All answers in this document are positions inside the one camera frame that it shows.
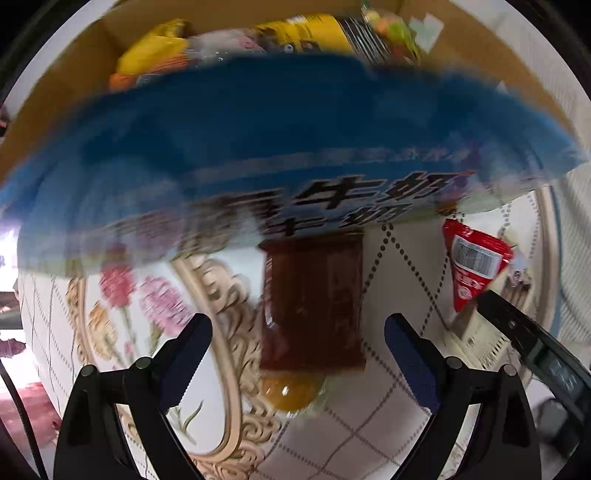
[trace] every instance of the cardboard box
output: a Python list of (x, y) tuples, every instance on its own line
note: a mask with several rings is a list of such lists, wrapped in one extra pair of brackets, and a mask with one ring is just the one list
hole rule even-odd
[[(572, 130), (560, 107), (517, 55), (493, 32), (445, 0), (376, 0), (376, 8), (406, 20), (427, 12), (445, 27), (425, 64), (468, 70), (494, 83), (503, 80), (526, 101), (549, 112)], [(358, 0), (128, 0), (84, 30), (65, 49), (31, 91), (0, 146), (0, 180), (39, 144), (56, 120), (89, 96), (106, 91), (118, 57), (157, 24), (172, 18), (190, 21), (198, 33), (249, 27), (303, 13), (360, 14)]]

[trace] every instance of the digital display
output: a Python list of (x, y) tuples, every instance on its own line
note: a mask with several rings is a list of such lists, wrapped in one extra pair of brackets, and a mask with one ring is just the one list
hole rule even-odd
[(538, 365), (568, 396), (575, 401), (578, 399), (584, 388), (583, 381), (551, 350), (545, 353)]

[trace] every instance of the blue snack bag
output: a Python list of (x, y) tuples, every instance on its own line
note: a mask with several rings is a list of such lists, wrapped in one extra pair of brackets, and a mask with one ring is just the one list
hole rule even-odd
[(93, 100), (2, 186), (19, 267), (86, 275), (441, 210), (583, 161), (547, 115), (458, 74), (237, 58)]

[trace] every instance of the white barcode label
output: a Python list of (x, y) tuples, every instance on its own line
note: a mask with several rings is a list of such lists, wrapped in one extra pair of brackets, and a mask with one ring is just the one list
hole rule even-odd
[(492, 280), (503, 256), (456, 235), (452, 242), (452, 260), (459, 267)]

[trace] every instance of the screw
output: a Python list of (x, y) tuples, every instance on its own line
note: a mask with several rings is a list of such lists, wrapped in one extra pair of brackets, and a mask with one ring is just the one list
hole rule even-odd
[(510, 364), (503, 365), (503, 370), (510, 377), (514, 377), (515, 375), (517, 375), (517, 369), (513, 365), (510, 365)]
[(454, 370), (462, 368), (463, 365), (462, 361), (456, 356), (448, 356), (445, 361), (447, 366), (449, 368), (453, 368)]
[(143, 370), (144, 368), (148, 368), (152, 363), (152, 359), (149, 356), (143, 356), (139, 360), (136, 361), (135, 367)]
[(96, 368), (94, 365), (85, 365), (82, 367), (82, 370), (80, 370), (80, 375), (83, 377), (89, 377), (95, 372), (95, 370)]

